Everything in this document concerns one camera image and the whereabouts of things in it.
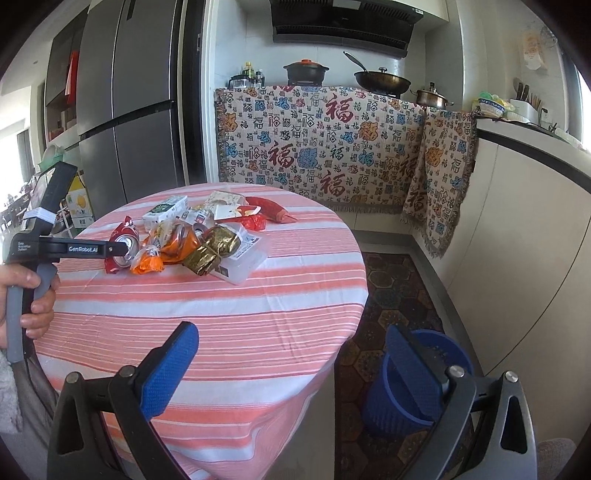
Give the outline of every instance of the white label tape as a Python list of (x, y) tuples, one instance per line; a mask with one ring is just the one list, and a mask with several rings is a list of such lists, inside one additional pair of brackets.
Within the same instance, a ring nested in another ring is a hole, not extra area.
[(25, 212), (24, 219), (26, 218), (40, 218), (41, 220), (54, 224), (56, 222), (57, 215), (49, 210), (45, 210), (44, 208), (38, 207), (34, 208), (33, 210), (29, 210)]

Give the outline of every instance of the range hood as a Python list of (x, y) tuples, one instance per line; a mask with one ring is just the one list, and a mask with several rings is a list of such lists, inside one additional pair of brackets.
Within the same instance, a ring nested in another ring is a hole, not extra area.
[(393, 0), (269, 0), (273, 41), (364, 48), (407, 55), (423, 12)]

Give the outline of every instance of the white wall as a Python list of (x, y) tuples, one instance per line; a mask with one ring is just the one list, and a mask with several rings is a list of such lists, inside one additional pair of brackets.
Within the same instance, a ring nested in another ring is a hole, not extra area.
[(31, 87), (0, 96), (0, 130), (24, 120), (23, 129), (31, 124)]
[(426, 81), (461, 110), (464, 92), (462, 29), (456, 0), (447, 0), (449, 23), (425, 35)]
[(540, 30), (542, 21), (519, 0), (456, 1), (464, 49), (464, 107), (469, 108), (483, 90), (514, 98), (513, 78), (517, 77), (543, 100), (554, 122), (565, 127), (567, 96), (558, 47), (544, 47), (547, 70), (530, 70), (523, 58), (523, 31), (530, 25)]
[[(464, 91), (462, 108), (472, 109), (472, 100), (488, 88), (487, 52), (484, 39), (484, 25), (479, 12), (479, 3), (474, 0), (456, 0), (457, 14), (462, 29), (462, 51), (464, 67)], [(487, 21), (488, 28), (496, 23)]]
[(528, 26), (539, 31), (544, 27), (544, 23), (535, 13), (521, 2), (515, 0), (496, 0), (502, 36), (513, 38), (514, 49), (517, 50), (519, 58), (519, 71), (511, 76), (511, 92), (514, 96), (515, 91), (512, 88), (512, 77), (521, 78), (524, 83), (530, 86), (530, 92), (535, 93), (543, 99), (544, 106), (551, 111), (553, 121), (558, 123), (558, 127), (565, 128), (566, 102), (564, 95), (563, 70), (561, 66), (560, 50), (557, 46), (543, 47), (545, 63), (547, 70), (530, 70), (525, 65), (522, 47), (522, 32)]
[(217, 14), (215, 88), (224, 88), (230, 77), (242, 72), (246, 62), (246, 13), (236, 0), (219, 0)]
[[(271, 9), (268, 5), (267, 8), (247, 14), (245, 31), (245, 14), (235, 0), (222, 0), (218, 15), (216, 87), (225, 86), (231, 76), (239, 74), (246, 61), (250, 61), (255, 70), (262, 70), (266, 85), (286, 85), (287, 71), (283, 67), (302, 59), (316, 61), (330, 69), (324, 77), (325, 86), (358, 86), (354, 74), (360, 68), (343, 55), (342, 47), (273, 43)], [(245, 37), (243, 44), (240, 42), (242, 34)], [(355, 48), (347, 48), (347, 51), (361, 60), (368, 70), (386, 67), (390, 73), (404, 76), (411, 81), (411, 88), (414, 90), (425, 85), (424, 45), (423, 34), (415, 32), (408, 48), (408, 56), (402, 60)], [(410, 92), (406, 96), (409, 100), (413, 99)]]

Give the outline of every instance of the snack package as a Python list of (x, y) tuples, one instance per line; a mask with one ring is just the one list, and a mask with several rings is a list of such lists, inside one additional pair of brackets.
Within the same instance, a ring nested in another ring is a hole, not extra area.
[(183, 265), (197, 275), (205, 275), (218, 267), (223, 258), (234, 254), (242, 243), (246, 230), (229, 225), (216, 225), (201, 237), (202, 243), (184, 261)]
[(262, 232), (267, 227), (267, 218), (262, 213), (256, 215), (249, 215), (247, 217), (229, 218), (223, 221), (224, 223), (241, 223), (247, 230), (254, 230), (255, 232)]
[(257, 205), (215, 205), (213, 207), (213, 219), (220, 222), (229, 218), (256, 215), (260, 211), (261, 207)]
[(213, 220), (213, 214), (211, 211), (201, 207), (189, 208), (178, 215), (177, 218), (191, 225), (193, 227), (193, 231), (198, 236), (207, 232), (216, 224), (216, 222)]
[(175, 218), (180, 213), (189, 208), (186, 195), (176, 195), (159, 203), (146, 213), (144, 219), (144, 228), (149, 232), (156, 224)]
[(178, 219), (160, 222), (144, 239), (144, 246), (158, 249), (164, 264), (181, 263), (199, 246), (195, 231)]
[(105, 258), (105, 271), (107, 273), (117, 273), (119, 270), (129, 268), (139, 251), (139, 233), (130, 216), (125, 217), (125, 220), (113, 230), (109, 242), (124, 242), (127, 245), (128, 252), (124, 257)]
[(216, 190), (211, 192), (205, 204), (203, 205), (206, 209), (212, 210), (216, 205), (246, 205), (244, 195), (239, 193), (221, 192)]
[(261, 213), (268, 219), (277, 223), (294, 223), (297, 218), (292, 217), (287, 213), (281, 205), (272, 200), (260, 197), (246, 197), (249, 205), (257, 205), (261, 207)]
[(136, 275), (144, 275), (149, 272), (162, 272), (164, 270), (164, 263), (160, 258), (158, 248), (153, 245), (146, 245), (131, 262), (129, 271)]

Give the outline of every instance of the gold foil package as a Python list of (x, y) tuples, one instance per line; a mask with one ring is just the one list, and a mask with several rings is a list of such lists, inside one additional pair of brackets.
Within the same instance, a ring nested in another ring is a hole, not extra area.
[(197, 275), (205, 275), (217, 268), (222, 260), (234, 254), (242, 243), (239, 230), (226, 225), (216, 225), (208, 230), (202, 236), (201, 242), (202, 244), (183, 261), (183, 265)]

